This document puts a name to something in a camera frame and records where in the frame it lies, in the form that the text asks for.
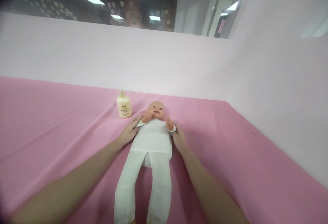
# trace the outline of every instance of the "pink sheet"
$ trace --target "pink sheet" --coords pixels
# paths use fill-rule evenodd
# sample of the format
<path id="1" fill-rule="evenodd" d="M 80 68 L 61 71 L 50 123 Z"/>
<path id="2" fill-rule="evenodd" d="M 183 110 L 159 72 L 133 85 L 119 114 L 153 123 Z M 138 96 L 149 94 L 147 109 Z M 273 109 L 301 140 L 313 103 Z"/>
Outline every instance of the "pink sheet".
<path id="1" fill-rule="evenodd" d="M 251 223 L 328 223 L 328 191 L 226 102 L 126 93 L 133 117 L 151 101 L 165 104 L 170 117 L 184 128 L 191 149 Z M 0 78 L 0 194 L 5 213 L 119 135 L 129 119 L 118 116 L 117 94 L 110 89 Z M 129 147 L 69 223 L 113 223 L 115 188 Z M 167 223 L 206 223 L 175 148 L 170 169 Z M 136 183 L 138 223 L 146 220 L 151 178 L 151 170 L 142 168 Z"/>

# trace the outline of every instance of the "doll hand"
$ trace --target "doll hand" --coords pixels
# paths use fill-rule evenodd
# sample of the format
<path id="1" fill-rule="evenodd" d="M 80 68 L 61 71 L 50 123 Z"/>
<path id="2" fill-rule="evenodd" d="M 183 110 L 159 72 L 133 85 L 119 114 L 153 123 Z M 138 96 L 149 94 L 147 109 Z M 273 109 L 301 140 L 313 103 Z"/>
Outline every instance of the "doll hand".
<path id="1" fill-rule="evenodd" d="M 150 121 L 150 119 L 153 117 L 153 115 L 154 114 L 151 111 L 149 111 L 149 112 L 146 111 L 144 116 L 142 117 L 141 121 L 143 123 L 148 123 Z"/>
<path id="2" fill-rule="evenodd" d="M 171 118 L 166 118 L 166 129 L 169 131 L 172 131 L 174 129 L 174 124 L 171 120 Z"/>

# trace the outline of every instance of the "white baby clothing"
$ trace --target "white baby clothing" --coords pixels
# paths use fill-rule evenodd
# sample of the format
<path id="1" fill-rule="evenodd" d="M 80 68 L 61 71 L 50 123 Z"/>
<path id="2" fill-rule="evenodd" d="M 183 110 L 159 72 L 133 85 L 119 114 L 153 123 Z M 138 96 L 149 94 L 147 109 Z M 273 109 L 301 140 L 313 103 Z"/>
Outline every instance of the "white baby clothing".
<path id="1" fill-rule="evenodd" d="M 153 175 L 147 223 L 165 224 L 171 205 L 171 133 L 176 127 L 168 131 L 166 122 L 154 118 L 148 123 L 140 121 L 136 127 L 140 128 L 116 187 L 114 223 L 127 224 L 135 219 L 135 183 L 143 165 L 151 168 Z"/>

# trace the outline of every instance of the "doll leg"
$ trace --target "doll leg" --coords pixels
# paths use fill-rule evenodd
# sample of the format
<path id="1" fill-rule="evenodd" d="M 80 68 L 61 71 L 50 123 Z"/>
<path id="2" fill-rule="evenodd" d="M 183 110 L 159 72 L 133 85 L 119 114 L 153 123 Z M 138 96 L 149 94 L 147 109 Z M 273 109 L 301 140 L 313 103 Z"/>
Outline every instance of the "doll leg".
<path id="1" fill-rule="evenodd" d="M 165 224 L 171 206 L 171 173 L 169 155 L 149 152 L 153 185 L 148 206 L 147 223 Z"/>
<path id="2" fill-rule="evenodd" d="M 134 187 L 147 152 L 130 151 L 115 192 L 114 223 L 128 224 L 135 219 Z"/>

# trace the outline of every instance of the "white wall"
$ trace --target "white wall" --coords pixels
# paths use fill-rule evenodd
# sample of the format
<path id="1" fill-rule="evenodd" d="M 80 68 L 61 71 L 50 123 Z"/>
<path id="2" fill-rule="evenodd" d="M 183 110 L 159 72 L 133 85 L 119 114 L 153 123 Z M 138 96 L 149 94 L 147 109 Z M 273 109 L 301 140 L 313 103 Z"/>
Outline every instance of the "white wall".
<path id="1" fill-rule="evenodd" d="M 237 15 L 239 27 L 251 26 L 244 65 L 235 64 L 240 75 L 227 99 L 326 188 L 328 37 L 301 36 L 313 21 L 325 20 L 327 2 L 248 0 L 242 9 L 252 14 Z"/>
<path id="2" fill-rule="evenodd" d="M 0 14 L 0 75 L 224 100 L 231 44 L 173 32 Z"/>

